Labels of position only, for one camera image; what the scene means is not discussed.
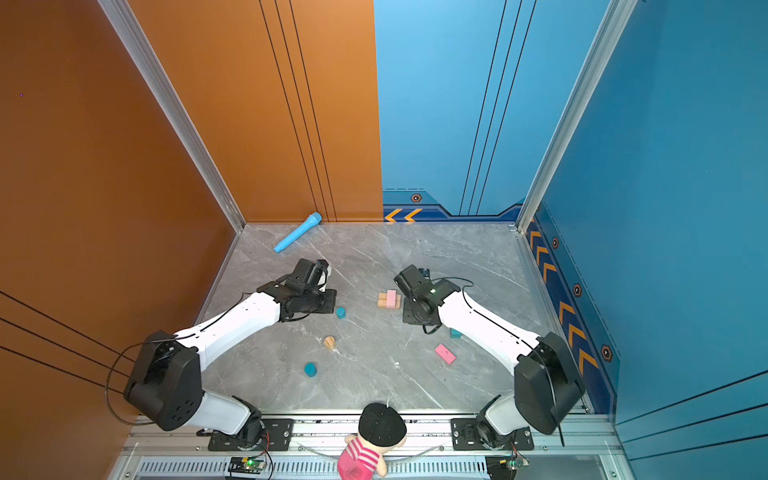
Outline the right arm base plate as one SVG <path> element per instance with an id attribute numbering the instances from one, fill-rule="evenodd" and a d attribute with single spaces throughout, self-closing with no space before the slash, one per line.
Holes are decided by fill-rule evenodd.
<path id="1" fill-rule="evenodd" d="M 476 418 L 453 418 L 450 420 L 453 449 L 471 450 L 517 450 L 532 451 L 535 448 L 529 428 L 499 434 L 487 422 Z"/>

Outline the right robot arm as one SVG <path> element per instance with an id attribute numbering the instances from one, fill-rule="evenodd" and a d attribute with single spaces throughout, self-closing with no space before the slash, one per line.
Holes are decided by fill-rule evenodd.
<path id="1" fill-rule="evenodd" d="M 568 343 L 550 332 L 539 336 L 493 313 L 472 299 L 455 277 L 431 279 L 410 265 L 394 282 L 404 297 L 403 321 L 426 333 L 445 326 L 493 356 L 513 376 L 513 391 L 498 395 L 477 414 L 483 446 L 502 449 L 525 429 L 551 435 L 586 393 Z"/>

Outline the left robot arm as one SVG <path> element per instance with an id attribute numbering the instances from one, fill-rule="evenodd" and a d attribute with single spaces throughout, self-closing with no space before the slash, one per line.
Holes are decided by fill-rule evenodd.
<path id="1" fill-rule="evenodd" d="M 251 403 L 207 391 L 202 373 L 220 356 L 278 323 L 335 310 L 337 291 L 327 287 L 327 260 L 300 259 L 293 271 L 244 293 L 224 312 L 176 333 L 159 330 L 137 348 L 123 397 L 160 429 L 198 427 L 238 449 L 266 435 L 262 414 Z"/>

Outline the light pink wood block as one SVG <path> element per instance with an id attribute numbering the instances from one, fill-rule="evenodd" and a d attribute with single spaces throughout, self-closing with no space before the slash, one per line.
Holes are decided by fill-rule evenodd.
<path id="1" fill-rule="evenodd" d="M 387 309 L 397 309 L 399 307 L 399 295 L 396 290 L 388 290 L 385 297 L 385 307 Z"/>

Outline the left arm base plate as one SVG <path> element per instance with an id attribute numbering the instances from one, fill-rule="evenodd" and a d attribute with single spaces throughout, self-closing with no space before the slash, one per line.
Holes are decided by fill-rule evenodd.
<path id="1" fill-rule="evenodd" d="M 293 428 L 291 418 L 266 418 L 261 420 L 261 428 L 253 440 L 214 431 L 207 449 L 212 452 L 285 452 L 289 450 Z"/>

